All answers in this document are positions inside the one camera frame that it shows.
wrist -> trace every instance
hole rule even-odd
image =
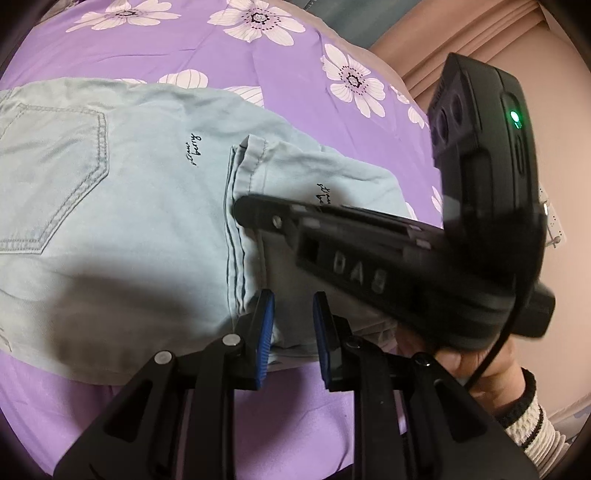
[[[482,378],[475,398],[491,415],[503,416],[525,393],[525,377],[517,362],[496,375]]]

camera lens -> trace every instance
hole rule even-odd
[[[454,95],[452,99],[452,117],[458,125],[461,125],[464,120],[464,110],[462,108],[462,101],[459,95]]]
[[[445,114],[444,110],[441,110],[439,113],[439,118],[437,119],[437,129],[439,130],[439,136],[445,143],[447,143],[447,140],[449,140],[449,125],[447,123],[447,115]]]

black cuff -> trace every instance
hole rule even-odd
[[[523,395],[517,400],[509,412],[502,417],[496,418],[504,429],[509,428],[519,420],[534,401],[536,389],[534,374],[525,368],[522,368],[521,371],[525,378],[525,391],[523,392]]]

pocket stitching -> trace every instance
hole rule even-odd
[[[22,114],[26,111],[47,111],[47,112],[71,112],[82,113],[84,115],[96,115],[97,120],[97,153],[96,153],[96,168],[92,170],[67,196],[65,201],[60,205],[55,214],[47,222],[43,231],[38,238],[8,238],[0,239],[0,249],[5,252],[25,251],[27,253],[40,253],[45,247],[46,243],[55,233],[57,227],[65,220],[67,215],[72,211],[77,203],[92,190],[97,183],[103,179],[108,173],[108,159],[107,159],[107,142],[106,142],[106,118],[105,114],[91,109],[73,109],[73,108],[54,108],[37,105],[26,105],[19,103],[17,108],[22,108],[22,111],[10,122],[6,127],[0,140],[12,125]]]

back pocket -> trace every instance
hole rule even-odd
[[[85,108],[23,103],[3,117],[0,254],[40,254],[109,171],[106,118]]]

